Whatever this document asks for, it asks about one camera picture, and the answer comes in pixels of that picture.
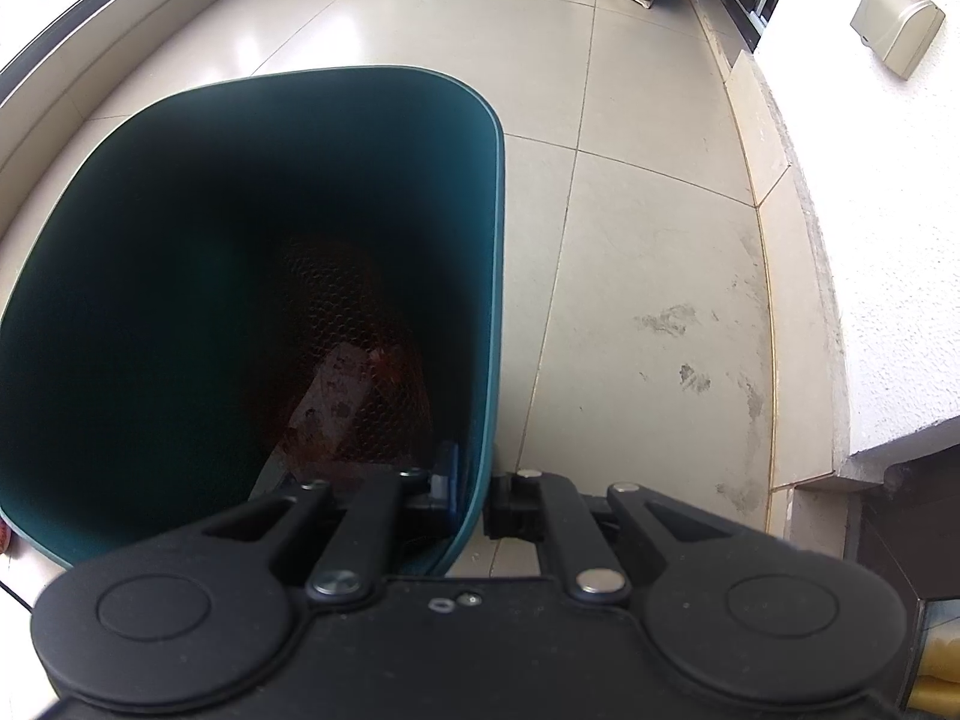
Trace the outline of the teal plastic trash bin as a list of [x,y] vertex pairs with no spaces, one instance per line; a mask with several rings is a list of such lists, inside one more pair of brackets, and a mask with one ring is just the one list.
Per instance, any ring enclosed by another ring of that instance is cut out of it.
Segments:
[[409,67],[254,76],[158,101],[68,183],[2,319],[2,512],[60,566],[242,504],[286,424],[283,261],[370,262],[420,348],[469,543],[493,465],[506,150],[482,94]]

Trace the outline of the red mesh net bag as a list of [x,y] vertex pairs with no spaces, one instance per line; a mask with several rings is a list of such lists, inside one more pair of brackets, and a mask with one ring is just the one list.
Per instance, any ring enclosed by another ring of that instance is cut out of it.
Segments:
[[[281,274],[295,369],[288,418],[270,458],[299,479],[358,481],[378,466],[410,468],[433,445],[431,405],[420,348],[381,275],[343,249],[295,250],[286,255]],[[370,353],[373,387],[334,460],[298,468],[285,452],[288,424],[319,364],[339,343]]]

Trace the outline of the white printed paper wrapper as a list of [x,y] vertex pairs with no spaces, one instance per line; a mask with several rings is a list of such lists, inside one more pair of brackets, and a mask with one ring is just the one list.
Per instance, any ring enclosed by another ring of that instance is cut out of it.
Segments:
[[319,364],[308,392],[291,415],[286,456],[298,468],[334,460],[371,387],[370,353],[354,344],[336,344]]

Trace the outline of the beige wall socket cover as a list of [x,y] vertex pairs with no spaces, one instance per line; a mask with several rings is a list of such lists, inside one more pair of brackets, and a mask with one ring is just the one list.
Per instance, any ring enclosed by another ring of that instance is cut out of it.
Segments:
[[932,0],[861,0],[851,28],[887,70],[908,80],[945,19]]

